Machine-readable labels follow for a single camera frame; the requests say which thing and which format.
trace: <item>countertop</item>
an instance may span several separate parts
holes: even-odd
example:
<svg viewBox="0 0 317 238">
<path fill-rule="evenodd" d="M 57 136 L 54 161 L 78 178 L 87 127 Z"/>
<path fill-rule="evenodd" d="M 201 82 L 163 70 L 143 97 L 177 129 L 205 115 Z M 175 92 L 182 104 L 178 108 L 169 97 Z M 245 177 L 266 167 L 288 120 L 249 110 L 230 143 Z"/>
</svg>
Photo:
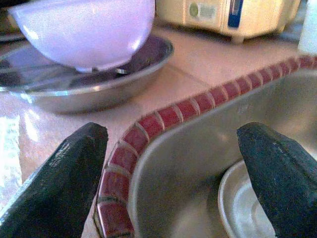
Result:
<svg viewBox="0 0 317 238">
<path fill-rule="evenodd" d="M 203 30 L 159 25 L 154 27 L 153 33 L 173 42 L 174 56 L 149 88 L 122 105 L 87 114 L 55 115 L 31 107 L 8 93 L 0 93 L 0 118 L 19 121 L 22 181 L 51 155 L 65 137 L 85 123 L 93 121 L 107 127 L 107 160 L 117 140 L 141 116 L 299 54 L 297 42 L 276 36 L 261 36 L 234 45 L 228 37 Z M 0 55 L 21 44 L 23 42 L 0 44 Z M 83 237 L 96 237 L 95 229 L 89 226 L 92 220 L 88 219 L 87 224 Z"/>
</svg>

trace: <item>red tile border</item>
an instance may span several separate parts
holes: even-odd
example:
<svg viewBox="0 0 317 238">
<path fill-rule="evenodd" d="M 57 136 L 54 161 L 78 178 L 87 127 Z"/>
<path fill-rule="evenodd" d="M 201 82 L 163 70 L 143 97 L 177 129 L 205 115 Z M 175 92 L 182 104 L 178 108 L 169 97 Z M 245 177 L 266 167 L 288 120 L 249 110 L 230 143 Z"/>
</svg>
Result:
<svg viewBox="0 0 317 238">
<path fill-rule="evenodd" d="M 150 139 L 163 132 L 163 126 L 154 113 L 140 119 L 138 123 L 144 128 Z"/>
<path fill-rule="evenodd" d="M 171 127 L 181 122 L 173 107 L 161 109 L 158 111 L 158 114 L 161 116 L 165 128 Z"/>
<path fill-rule="evenodd" d="M 121 203 L 99 203 L 97 211 L 103 234 L 106 238 L 114 238 L 133 234 L 133 226 L 127 209 Z"/>
<path fill-rule="evenodd" d="M 112 197 L 123 202 L 128 201 L 130 180 L 127 176 L 114 171 L 104 171 L 100 181 L 99 198 Z"/>
<path fill-rule="evenodd" d="M 138 157 L 126 147 L 117 147 L 108 162 L 109 165 L 117 165 L 132 174 Z"/>
<path fill-rule="evenodd" d="M 211 89 L 210 93 L 213 96 L 216 107 L 227 101 L 226 95 L 224 94 L 221 86 Z"/>
<path fill-rule="evenodd" d="M 174 125 L 233 100 L 239 97 L 240 94 L 250 92 L 261 85 L 296 72 L 301 68 L 313 67 L 317 68 L 317 56 L 290 58 L 212 88 L 191 99 L 178 102 L 175 106 L 163 108 L 138 120 L 123 136 L 122 140 L 127 144 L 122 142 L 122 144 L 119 143 L 115 147 L 108 162 L 108 165 L 112 166 L 111 170 L 104 170 L 105 173 L 99 185 L 99 196 L 101 198 L 97 200 L 97 212 L 102 227 L 101 233 L 104 237 L 133 236 L 134 231 L 127 209 L 124 203 L 120 203 L 120 201 L 127 201 L 130 182 L 127 176 L 133 174 L 138 156 L 142 154 L 154 137 L 164 133 Z M 116 202 L 105 202 L 107 197 L 110 201 Z"/>
<path fill-rule="evenodd" d="M 204 113 L 214 108 L 213 102 L 211 101 L 207 93 L 199 94 L 195 96 L 193 99 L 197 102 L 201 113 Z"/>
<path fill-rule="evenodd" d="M 198 115 L 198 111 L 195 109 L 194 105 L 192 104 L 191 100 L 185 100 L 183 102 L 176 104 L 180 109 L 184 120 L 187 120 L 193 116 Z"/>
<path fill-rule="evenodd" d="M 140 154 L 149 142 L 146 135 L 137 126 L 133 126 L 128 130 L 123 140 L 130 144 Z"/>
</svg>

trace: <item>white appliance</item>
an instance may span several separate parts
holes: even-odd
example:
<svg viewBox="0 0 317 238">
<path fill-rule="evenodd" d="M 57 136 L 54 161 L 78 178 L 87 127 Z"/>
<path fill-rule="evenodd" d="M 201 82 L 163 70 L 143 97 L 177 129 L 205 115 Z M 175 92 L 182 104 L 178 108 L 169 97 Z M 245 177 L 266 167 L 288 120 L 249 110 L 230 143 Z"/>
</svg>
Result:
<svg viewBox="0 0 317 238">
<path fill-rule="evenodd" d="M 235 43 L 269 32 L 282 32 L 300 0 L 157 0 L 160 19 L 210 29 Z"/>
</svg>

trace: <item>kitchen counter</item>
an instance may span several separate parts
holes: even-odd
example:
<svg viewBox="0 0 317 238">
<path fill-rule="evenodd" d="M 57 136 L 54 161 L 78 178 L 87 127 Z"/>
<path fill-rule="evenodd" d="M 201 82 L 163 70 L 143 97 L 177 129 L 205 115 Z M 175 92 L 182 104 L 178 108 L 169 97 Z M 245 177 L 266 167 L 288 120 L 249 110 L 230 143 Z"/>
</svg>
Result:
<svg viewBox="0 0 317 238">
<path fill-rule="evenodd" d="M 125 104 L 87 114 L 55 115 L 31 107 L 8 93 L 0 93 L 0 118 L 19 121 L 22 181 L 51 155 L 65 137 L 87 122 L 107 127 L 107 160 L 118 139 L 141 116 L 299 54 L 296 42 L 274 36 L 262 36 L 246 40 L 243 45 L 233 45 L 230 38 L 208 31 L 157 25 L 153 33 L 173 42 L 174 56 L 148 89 Z M 23 42 L 1 44 L 0 54 L 21 44 Z M 86 224 L 83 237 L 96 237 L 91 218 Z"/>
</svg>

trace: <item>plastic bowl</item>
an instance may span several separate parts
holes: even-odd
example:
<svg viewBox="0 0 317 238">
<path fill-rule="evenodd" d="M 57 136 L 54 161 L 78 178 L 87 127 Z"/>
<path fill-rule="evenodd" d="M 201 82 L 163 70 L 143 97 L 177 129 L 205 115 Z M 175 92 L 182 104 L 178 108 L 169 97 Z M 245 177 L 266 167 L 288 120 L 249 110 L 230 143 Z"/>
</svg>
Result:
<svg viewBox="0 0 317 238">
<path fill-rule="evenodd" d="M 40 0 L 9 9 L 47 58 L 79 71 L 127 63 L 151 31 L 154 0 Z"/>
</svg>

